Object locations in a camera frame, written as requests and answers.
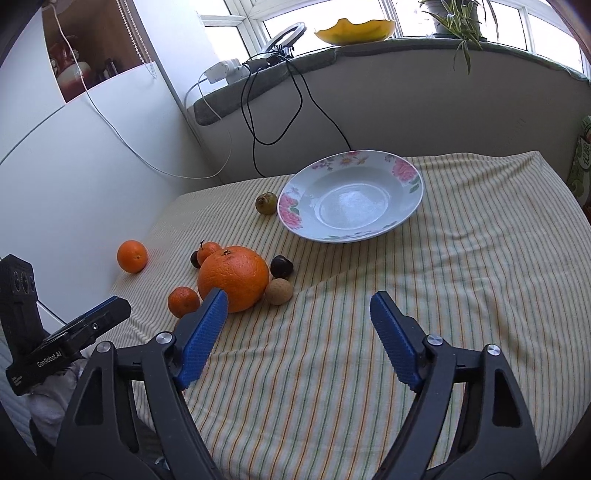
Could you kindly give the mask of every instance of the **striped tablecloth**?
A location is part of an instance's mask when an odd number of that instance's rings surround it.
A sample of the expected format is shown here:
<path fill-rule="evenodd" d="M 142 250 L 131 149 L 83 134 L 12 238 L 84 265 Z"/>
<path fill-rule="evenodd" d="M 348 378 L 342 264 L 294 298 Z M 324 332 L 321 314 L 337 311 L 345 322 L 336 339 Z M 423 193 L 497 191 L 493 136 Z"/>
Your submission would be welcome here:
<path fill-rule="evenodd" d="M 196 286 L 201 240 L 291 259 L 294 298 L 231 315 L 185 399 L 207 447 L 233 479 L 369 479 L 413 395 L 399 383 L 369 320 L 387 290 L 402 312 L 451 344 L 501 346 L 524 393 L 544 463 L 591 400 L 591 227 L 542 156 L 409 159 L 424 200 L 406 223 L 346 245 L 301 239 L 254 209 L 288 176 L 190 193 L 145 239 L 148 267 L 113 293 L 131 319 L 105 335 L 117 346 L 174 327 L 166 299 Z M 144 391 L 137 405 L 150 422 Z M 445 459 L 461 390 L 433 463 Z"/>

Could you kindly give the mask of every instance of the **metal screw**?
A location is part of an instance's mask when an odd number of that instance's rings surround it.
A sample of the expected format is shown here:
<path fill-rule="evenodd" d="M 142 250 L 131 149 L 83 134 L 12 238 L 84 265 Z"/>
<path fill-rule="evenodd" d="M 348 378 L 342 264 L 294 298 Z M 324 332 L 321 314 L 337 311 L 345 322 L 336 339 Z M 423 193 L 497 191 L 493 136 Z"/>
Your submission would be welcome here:
<path fill-rule="evenodd" d="M 497 347 L 494 343 L 491 343 L 489 346 L 487 346 L 486 351 L 493 356 L 498 356 L 501 354 L 501 349 Z"/>
<path fill-rule="evenodd" d="M 105 353 L 108 352 L 111 349 L 111 343 L 110 342 L 101 342 L 96 346 L 96 351 L 99 353 Z"/>
<path fill-rule="evenodd" d="M 429 333 L 427 335 L 427 342 L 430 345 L 439 346 L 443 343 L 443 338 L 436 333 Z"/>
<path fill-rule="evenodd" d="M 156 335 L 156 341 L 162 345 L 169 343 L 173 339 L 173 336 L 168 332 L 162 332 Z"/>

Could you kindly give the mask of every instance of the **pink flower pattern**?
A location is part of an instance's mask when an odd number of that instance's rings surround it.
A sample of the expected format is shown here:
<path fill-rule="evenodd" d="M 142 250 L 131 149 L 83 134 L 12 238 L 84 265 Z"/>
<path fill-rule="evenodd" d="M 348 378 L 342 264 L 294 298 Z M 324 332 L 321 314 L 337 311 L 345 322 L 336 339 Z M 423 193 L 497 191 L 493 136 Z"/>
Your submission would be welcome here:
<path fill-rule="evenodd" d="M 296 206 L 297 205 L 297 200 L 288 197 L 287 195 L 282 195 L 281 198 L 279 199 L 279 205 L 285 208 L 289 208 L 292 206 Z"/>
<path fill-rule="evenodd" d="M 279 216 L 288 227 L 293 229 L 301 228 L 300 211 L 297 206 L 298 201 L 287 194 L 279 198 Z"/>
<path fill-rule="evenodd" d="M 417 176 L 417 171 L 407 161 L 397 158 L 396 162 L 394 163 L 394 167 L 392 168 L 392 175 L 394 175 L 398 180 L 407 183 L 411 180 L 414 180 L 414 178 Z"/>

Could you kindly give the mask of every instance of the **black cable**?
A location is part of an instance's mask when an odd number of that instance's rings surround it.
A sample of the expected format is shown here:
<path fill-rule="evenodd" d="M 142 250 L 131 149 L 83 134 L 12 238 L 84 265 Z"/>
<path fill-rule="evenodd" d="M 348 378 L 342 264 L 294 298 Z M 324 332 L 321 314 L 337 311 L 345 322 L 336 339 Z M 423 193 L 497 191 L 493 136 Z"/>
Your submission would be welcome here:
<path fill-rule="evenodd" d="M 345 134 L 343 133 L 343 131 L 339 128 L 339 126 L 335 123 L 334 120 L 332 120 L 332 118 L 322 109 L 322 107 L 320 105 L 318 105 L 318 103 L 316 102 L 316 100 L 314 100 L 314 97 L 312 96 L 312 93 L 310 92 L 310 87 L 308 86 L 308 82 L 306 81 L 306 78 L 304 78 L 302 72 L 290 62 L 290 59 L 288 59 L 286 56 L 282 55 L 279 53 L 281 46 L 278 46 L 277 48 L 277 56 L 283 60 L 285 60 L 286 63 L 286 68 L 288 73 L 290 74 L 291 77 L 291 81 L 293 82 L 296 91 L 298 92 L 298 95 L 300 97 L 300 105 L 296 111 L 296 113 L 294 114 L 294 116 L 291 118 L 291 120 L 289 121 L 289 123 L 287 124 L 285 130 L 283 130 L 283 132 L 281 133 L 281 135 L 273 140 L 272 142 L 263 142 L 262 140 L 260 140 L 257 136 L 256 136 L 256 132 L 255 132 L 255 125 L 254 125 L 254 119 L 252 117 L 252 111 L 251 111 L 251 106 L 250 106 L 250 96 L 251 96 L 251 92 L 252 92 L 252 87 L 255 83 L 256 77 L 258 75 L 258 73 L 260 72 L 257 71 L 255 73 L 252 72 L 252 70 L 250 69 L 250 67 L 248 65 L 246 65 L 246 63 L 244 63 L 244 65 L 246 66 L 246 68 L 248 68 L 248 77 L 246 78 L 246 81 L 244 82 L 244 85 L 242 86 L 242 92 L 240 95 L 240 110 L 242 112 L 242 117 L 244 119 L 244 122 L 246 123 L 246 126 L 248 127 L 249 132 L 252 135 L 252 163 L 255 167 L 256 172 L 263 178 L 266 178 L 265 175 L 263 175 L 261 173 L 261 171 L 258 169 L 258 166 L 256 164 L 256 144 L 260 143 L 261 145 L 265 145 L 265 146 L 270 146 L 270 145 L 275 145 L 277 142 L 279 142 L 287 133 L 287 131 L 289 130 L 290 126 L 293 124 L 293 122 L 296 120 L 297 116 L 300 114 L 301 109 L 303 107 L 304 104 L 304 99 L 300 90 L 299 85 L 296 82 L 296 78 L 293 74 L 293 72 L 291 71 L 291 67 L 293 67 L 296 71 L 296 73 L 301 77 L 301 79 L 304 82 L 304 85 L 306 87 L 306 91 L 308 92 L 308 95 L 310 97 L 310 100 L 312 100 L 312 103 L 315 105 L 315 107 L 320 110 L 320 112 L 328 119 L 330 120 L 330 122 L 335 126 L 335 128 L 339 131 L 339 133 L 341 134 L 341 136 L 343 137 L 345 143 L 347 143 L 347 147 L 349 149 L 349 151 L 353 150 L 351 148 L 351 145 L 349 143 L 349 140 L 347 139 L 347 137 L 345 136 Z M 246 113 L 244 111 L 244 93 L 246 91 L 246 87 L 248 86 L 248 91 L 246 93 L 246 107 L 248 110 L 248 116 L 249 116 L 249 120 L 246 118 Z"/>
<path fill-rule="evenodd" d="M 304 105 L 304 97 L 301 94 L 301 90 L 299 85 L 297 84 L 297 82 L 295 81 L 295 77 L 293 75 L 291 75 L 291 79 L 294 83 L 295 89 L 297 90 L 297 93 L 300 97 L 300 105 L 297 109 L 297 112 L 294 114 L 294 116 L 291 118 L 291 120 L 289 121 L 289 123 L 287 124 L 285 130 L 283 130 L 283 133 L 281 135 L 279 135 L 279 137 L 277 137 L 276 140 L 273 140 L 272 142 L 263 142 L 262 140 L 260 140 L 254 132 L 254 127 L 251 126 L 252 125 L 252 112 L 251 112 L 251 106 L 250 106 L 250 97 L 251 97 L 251 92 L 252 92 L 252 86 L 255 83 L 255 79 L 256 76 L 258 75 L 259 72 L 255 72 L 254 74 L 250 71 L 249 69 L 249 73 L 248 73 L 248 77 L 246 78 L 246 82 L 244 82 L 244 86 L 242 87 L 242 94 L 240 97 L 240 108 L 242 111 L 242 116 L 244 118 L 244 121 L 246 122 L 246 126 L 248 127 L 250 133 L 252 134 L 252 136 L 255 138 L 255 141 L 260 143 L 261 145 L 265 145 L 266 147 L 269 147 L 270 145 L 275 145 L 279 140 L 281 140 L 285 134 L 287 133 L 287 131 L 289 130 L 289 128 L 291 127 L 291 124 L 293 124 L 293 122 L 296 120 L 296 117 L 299 115 L 299 113 L 301 112 L 301 109 Z M 248 93 L 246 94 L 246 107 L 248 108 L 248 113 L 251 119 L 251 123 L 249 124 L 248 121 L 246 120 L 246 114 L 244 113 L 244 102 L 243 102 L 243 96 L 244 96 L 244 90 L 246 89 L 246 85 L 248 84 L 248 80 L 251 78 L 252 76 L 252 82 L 250 84 L 250 87 L 248 88 Z"/>
<path fill-rule="evenodd" d="M 352 151 L 353 148 L 351 148 L 351 144 L 349 143 L 349 140 L 347 140 L 347 137 L 345 136 L 345 134 L 343 133 L 343 131 L 339 128 L 339 126 L 336 124 L 336 122 L 334 120 L 332 120 L 332 118 L 328 115 L 328 113 L 326 113 L 324 110 L 322 110 L 322 107 L 320 105 L 318 105 L 318 103 L 316 103 L 316 100 L 314 100 L 314 97 L 312 97 L 312 93 L 310 92 L 310 87 L 308 87 L 308 82 L 306 81 L 306 78 L 302 75 L 302 72 L 300 72 L 300 69 L 298 67 L 296 67 L 292 62 L 290 62 L 290 60 L 287 57 L 284 57 L 283 55 L 279 55 L 281 58 L 283 58 L 285 60 L 285 62 L 287 63 L 287 70 L 289 71 L 289 67 L 292 66 L 295 68 L 295 71 L 297 72 L 297 74 L 301 77 L 301 79 L 304 81 L 304 86 L 306 87 L 306 91 L 308 92 L 308 95 L 310 97 L 310 100 L 312 100 L 312 103 L 316 106 L 316 108 L 318 110 L 320 110 L 322 112 L 322 114 L 328 119 L 330 120 L 330 122 L 335 126 L 335 128 L 339 131 L 339 133 L 341 134 L 341 137 L 343 137 L 343 140 L 345 141 L 345 143 L 347 144 L 347 148 L 349 149 L 349 151 Z"/>

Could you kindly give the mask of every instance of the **yellow bowl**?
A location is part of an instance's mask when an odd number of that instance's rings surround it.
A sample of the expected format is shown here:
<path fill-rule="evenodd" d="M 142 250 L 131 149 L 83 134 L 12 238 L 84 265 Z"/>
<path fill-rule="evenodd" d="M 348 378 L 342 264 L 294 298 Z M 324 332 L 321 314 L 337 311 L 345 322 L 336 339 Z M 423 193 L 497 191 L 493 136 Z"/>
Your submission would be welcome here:
<path fill-rule="evenodd" d="M 370 20 L 362 24 L 351 23 L 341 18 L 334 27 L 316 32 L 316 36 L 336 47 L 386 40 L 394 33 L 396 22 L 393 20 Z"/>

